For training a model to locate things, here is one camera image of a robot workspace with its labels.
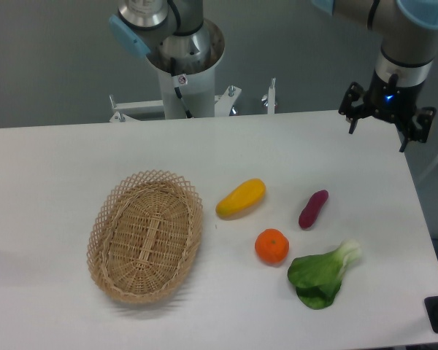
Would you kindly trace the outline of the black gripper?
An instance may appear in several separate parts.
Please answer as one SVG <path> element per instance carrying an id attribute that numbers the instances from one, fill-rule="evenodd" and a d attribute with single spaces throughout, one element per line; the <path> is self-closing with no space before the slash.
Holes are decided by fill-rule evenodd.
<path id="1" fill-rule="evenodd" d="M 399 81 L 398 78 L 394 85 L 389 85 L 374 72 L 367 92 L 357 82 L 350 83 L 338 110 L 350 123 L 349 134 L 354 133 L 359 120 L 373 116 L 396 124 L 402 135 L 400 152 L 404 152 L 410 142 L 427 142 L 436 109 L 432 106 L 417 109 L 423 83 L 399 87 Z"/>

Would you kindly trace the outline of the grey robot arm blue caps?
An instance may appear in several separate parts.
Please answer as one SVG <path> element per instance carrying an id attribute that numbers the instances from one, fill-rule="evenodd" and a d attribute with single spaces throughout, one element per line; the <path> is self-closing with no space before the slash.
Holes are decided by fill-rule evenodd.
<path id="1" fill-rule="evenodd" d="M 418 107 L 417 100 L 438 50 L 438 1 L 317 1 L 315 6 L 383 38 L 370 86 L 351 83 L 339 113 L 352 127 L 374 117 L 394 124 L 403 144 L 426 142 L 436 110 Z M 127 52 L 158 72 L 166 118 L 231 114 L 240 91 L 231 86 L 215 96 L 215 67 L 225 42 L 204 17 L 201 1 L 120 1 L 109 27 Z"/>

